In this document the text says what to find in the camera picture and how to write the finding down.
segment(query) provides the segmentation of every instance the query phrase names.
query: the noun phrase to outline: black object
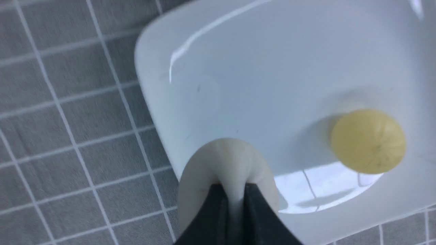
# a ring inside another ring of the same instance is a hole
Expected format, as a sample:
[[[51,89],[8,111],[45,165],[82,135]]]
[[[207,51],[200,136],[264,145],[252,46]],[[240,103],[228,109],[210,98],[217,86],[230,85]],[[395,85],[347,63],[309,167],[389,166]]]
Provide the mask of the black object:
[[[208,196],[197,216],[175,245],[225,245],[228,201],[220,184],[209,188]]]
[[[228,201],[220,184],[211,185],[197,216],[175,245],[226,245]],[[255,184],[244,193],[243,245],[303,245],[283,225]]]
[[[255,184],[245,185],[244,244],[302,245],[271,210]]]

